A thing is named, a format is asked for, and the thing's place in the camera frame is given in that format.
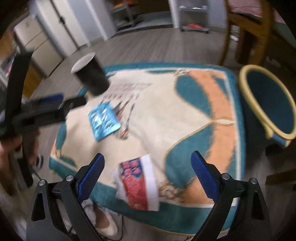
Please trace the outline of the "person's left hand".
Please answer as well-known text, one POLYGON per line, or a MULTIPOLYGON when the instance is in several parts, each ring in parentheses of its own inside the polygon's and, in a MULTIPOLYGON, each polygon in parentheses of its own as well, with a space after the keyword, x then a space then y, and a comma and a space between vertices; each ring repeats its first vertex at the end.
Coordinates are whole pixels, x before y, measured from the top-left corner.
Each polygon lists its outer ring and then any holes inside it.
POLYGON ((34 168, 42 164, 38 158, 39 131, 1 140, 1 184, 8 188, 16 183, 20 190, 33 184, 34 168))

